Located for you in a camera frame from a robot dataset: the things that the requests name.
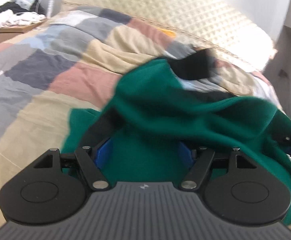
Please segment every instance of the quilted headboard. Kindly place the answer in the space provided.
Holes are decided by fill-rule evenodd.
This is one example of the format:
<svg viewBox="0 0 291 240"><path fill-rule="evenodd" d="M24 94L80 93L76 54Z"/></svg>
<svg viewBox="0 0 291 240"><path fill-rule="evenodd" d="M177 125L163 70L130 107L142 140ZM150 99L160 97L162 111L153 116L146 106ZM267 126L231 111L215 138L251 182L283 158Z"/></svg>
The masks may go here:
<svg viewBox="0 0 291 240"><path fill-rule="evenodd" d="M212 47L221 59L244 70L262 70L273 56L271 38L220 0L63 0L65 6L93 5L137 17L177 33L177 40Z"/></svg>

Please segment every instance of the patchwork bedspread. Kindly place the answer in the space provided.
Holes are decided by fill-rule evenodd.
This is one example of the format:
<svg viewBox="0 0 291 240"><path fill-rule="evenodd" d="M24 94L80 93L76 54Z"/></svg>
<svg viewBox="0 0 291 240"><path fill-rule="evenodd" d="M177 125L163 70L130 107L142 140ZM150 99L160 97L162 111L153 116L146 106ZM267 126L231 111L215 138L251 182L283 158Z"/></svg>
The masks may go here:
<svg viewBox="0 0 291 240"><path fill-rule="evenodd" d="M47 149L63 145L72 108L99 110L127 71L154 57L193 52L143 21L91 6L1 43L0 188ZM257 96L280 107L262 74L222 59L211 78L180 82L189 90Z"/></svg>

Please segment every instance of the wooden nightstand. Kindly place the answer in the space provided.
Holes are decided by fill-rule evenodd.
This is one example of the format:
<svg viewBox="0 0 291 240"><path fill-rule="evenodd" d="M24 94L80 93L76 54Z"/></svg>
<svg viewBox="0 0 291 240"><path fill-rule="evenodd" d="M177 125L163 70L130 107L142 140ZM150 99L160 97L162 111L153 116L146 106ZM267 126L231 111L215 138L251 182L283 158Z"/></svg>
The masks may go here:
<svg viewBox="0 0 291 240"><path fill-rule="evenodd" d="M35 27L38 27L45 21L46 20L43 20L39 23L35 23L32 25L22 25L22 26L16 25L11 27L0 28L0 43L9 40L19 34L27 33L28 31L34 29Z"/></svg>

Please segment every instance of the green fabric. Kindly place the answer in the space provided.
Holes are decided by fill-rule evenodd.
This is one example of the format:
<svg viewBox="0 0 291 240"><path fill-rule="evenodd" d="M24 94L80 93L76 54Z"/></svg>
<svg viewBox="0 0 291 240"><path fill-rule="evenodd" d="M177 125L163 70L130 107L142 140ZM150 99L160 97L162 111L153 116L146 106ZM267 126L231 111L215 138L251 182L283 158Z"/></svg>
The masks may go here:
<svg viewBox="0 0 291 240"><path fill-rule="evenodd" d="M182 89L166 60L156 59L121 78L110 106L128 123L114 136L114 151L103 169L111 183L178 183L187 170L177 158L176 142L190 139L216 150L240 147L291 191L291 162L271 139L276 130L291 133L291 120L267 101L235 97L200 102ZM76 148L96 116L91 110L72 111L63 151ZM284 223L291 223L291 206Z"/></svg>

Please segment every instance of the black cloth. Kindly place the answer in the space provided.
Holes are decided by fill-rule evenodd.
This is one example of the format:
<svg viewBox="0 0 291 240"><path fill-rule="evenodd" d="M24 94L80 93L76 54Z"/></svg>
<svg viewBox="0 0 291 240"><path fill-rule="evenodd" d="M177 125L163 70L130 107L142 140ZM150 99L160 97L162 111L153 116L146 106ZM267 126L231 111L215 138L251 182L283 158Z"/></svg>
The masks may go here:
<svg viewBox="0 0 291 240"><path fill-rule="evenodd" d="M21 13L21 12L37 12L38 14L44 14L45 10L42 6L38 5L38 11L36 11L36 6L39 0L35 0L34 3L31 5L30 10L23 9L20 5L16 4L15 2L6 2L5 4L0 6L0 13L6 10L12 10L14 14Z"/></svg>

